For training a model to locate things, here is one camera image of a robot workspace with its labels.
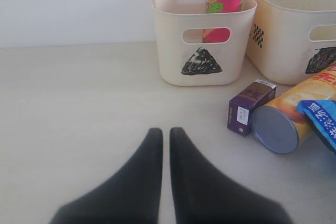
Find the white tabletop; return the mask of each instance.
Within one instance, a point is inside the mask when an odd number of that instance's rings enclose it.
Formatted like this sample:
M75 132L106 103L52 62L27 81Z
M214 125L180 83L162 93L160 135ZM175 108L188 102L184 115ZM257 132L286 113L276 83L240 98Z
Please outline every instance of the white tabletop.
M174 126L223 173L283 204L295 223L336 223L336 157L317 138L283 156L226 128L229 100L257 78L246 59L232 84L172 86L159 75L153 42L0 50L0 223L48 223L112 176L150 127L164 131L160 223L175 223Z

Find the small cardboard box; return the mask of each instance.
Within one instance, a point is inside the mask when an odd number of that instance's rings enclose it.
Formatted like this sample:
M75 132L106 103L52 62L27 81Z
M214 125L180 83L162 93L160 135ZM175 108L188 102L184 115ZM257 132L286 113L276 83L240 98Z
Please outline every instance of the small cardboard box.
M251 132L250 118L253 110L275 98L277 86L256 80L229 102L227 127L243 136Z

